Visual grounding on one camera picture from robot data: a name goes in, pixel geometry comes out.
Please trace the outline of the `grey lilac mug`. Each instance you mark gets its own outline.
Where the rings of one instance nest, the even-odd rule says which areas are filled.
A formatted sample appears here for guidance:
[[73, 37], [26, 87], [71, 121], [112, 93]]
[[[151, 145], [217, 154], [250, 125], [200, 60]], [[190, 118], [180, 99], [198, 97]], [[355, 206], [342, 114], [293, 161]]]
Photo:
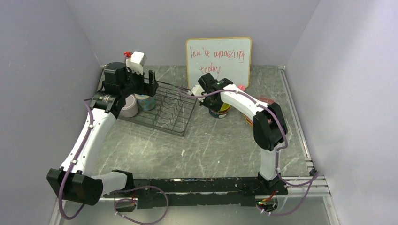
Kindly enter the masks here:
[[134, 117], [138, 113], [138, 104], [134, 95], [129, 95], [125, 106], [121, 109], [120, 115], [126, 118]]

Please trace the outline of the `blue butterfly mug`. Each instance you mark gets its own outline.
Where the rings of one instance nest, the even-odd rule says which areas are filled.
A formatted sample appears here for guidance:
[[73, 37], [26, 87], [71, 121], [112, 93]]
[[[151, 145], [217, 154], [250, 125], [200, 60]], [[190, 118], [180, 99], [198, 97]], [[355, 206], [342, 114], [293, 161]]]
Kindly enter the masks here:
[[134, 94], [137, 103], [141, 106], [144, 111], [150, 111], [155, 108], [156, 101], [154, 97], [148, 95]]

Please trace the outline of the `teal white dotted bowl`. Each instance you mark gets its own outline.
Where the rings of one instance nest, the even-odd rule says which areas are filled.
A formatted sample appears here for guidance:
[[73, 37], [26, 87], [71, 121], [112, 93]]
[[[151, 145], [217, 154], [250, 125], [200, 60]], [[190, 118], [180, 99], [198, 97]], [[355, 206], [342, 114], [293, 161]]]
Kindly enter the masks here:
[[229, 109], [220, 111], [220, 112], [215, 112], [215, 111], [209, 109], [208, 112], [212, 117], [217, 118], [217, 119], [222, 119], [222, 118], [226, 117], [227, 113], [229, 112]]

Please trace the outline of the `yellow polka dot plate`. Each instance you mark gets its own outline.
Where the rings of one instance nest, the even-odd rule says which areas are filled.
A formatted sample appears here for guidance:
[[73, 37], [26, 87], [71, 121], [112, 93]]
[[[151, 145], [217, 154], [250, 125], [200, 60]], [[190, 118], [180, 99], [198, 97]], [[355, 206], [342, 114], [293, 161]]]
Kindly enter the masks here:
[[254, 126], [254, 123], [253, 123], [253, 114], [252, 113], [244, 113], [244, 118], [245, 118], [245, 121], [246, 121], [246, 123], [248, 124], [248, 125], [250, 125], [250, 126]]

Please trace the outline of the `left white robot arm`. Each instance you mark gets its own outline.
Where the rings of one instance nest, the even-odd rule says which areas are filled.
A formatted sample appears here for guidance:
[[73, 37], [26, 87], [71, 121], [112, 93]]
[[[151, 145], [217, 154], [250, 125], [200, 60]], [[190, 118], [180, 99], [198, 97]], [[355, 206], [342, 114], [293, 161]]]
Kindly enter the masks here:
[[153, 97], [159, 87], [155, 72], [145, 73], [140, 65], [112, 62], [103, 68], [101, 88], [86, 104], [83, 129], [67, 158], [58, 169], [50, 169], [46, 179], [59, 200], [95, 205], [110, 192], [128, 197], [134, 191], [130, 172], [113, 170], [94, 175], [92, 170], [103, 141], [119, 117], [130, 95]]

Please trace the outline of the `pink polka dot plate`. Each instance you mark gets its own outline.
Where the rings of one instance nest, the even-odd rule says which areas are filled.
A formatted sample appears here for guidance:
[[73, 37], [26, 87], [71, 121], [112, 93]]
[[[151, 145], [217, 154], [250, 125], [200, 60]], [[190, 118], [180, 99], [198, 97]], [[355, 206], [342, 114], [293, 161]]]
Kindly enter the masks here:
[[275, 102], [273, 99], [267, 97], [257, 97], [256, 99], [269, 105]]

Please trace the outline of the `yellow-green bowl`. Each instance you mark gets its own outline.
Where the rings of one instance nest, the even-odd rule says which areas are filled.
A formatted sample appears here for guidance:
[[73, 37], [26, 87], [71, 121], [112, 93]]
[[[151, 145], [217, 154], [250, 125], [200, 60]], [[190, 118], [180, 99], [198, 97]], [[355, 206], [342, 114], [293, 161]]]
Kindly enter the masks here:
[[230, 110], [230, 105], [227, 103], [223, 103], [218, 114], [220, 115], [224, 115], [226, 114], [228, 111]]

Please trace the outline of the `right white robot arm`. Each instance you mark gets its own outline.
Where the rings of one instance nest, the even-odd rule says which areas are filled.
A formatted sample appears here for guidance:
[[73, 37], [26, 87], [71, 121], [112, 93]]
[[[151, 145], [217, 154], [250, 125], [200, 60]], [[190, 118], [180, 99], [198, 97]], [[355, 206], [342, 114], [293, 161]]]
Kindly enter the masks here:
[[261, 149], [258, 189], [268, 195], [275, 190], [279, 179], [279, 153], [287, 143], [288, 132], [281, 107], [277, 103], [260, 101], [227, 78], [216, 80], [210, 73], [201, 76], [192, 88], [192, 96], [200, 105], [220, 112], [223, 104], [243, 113], [253, 124], [253, 138]]

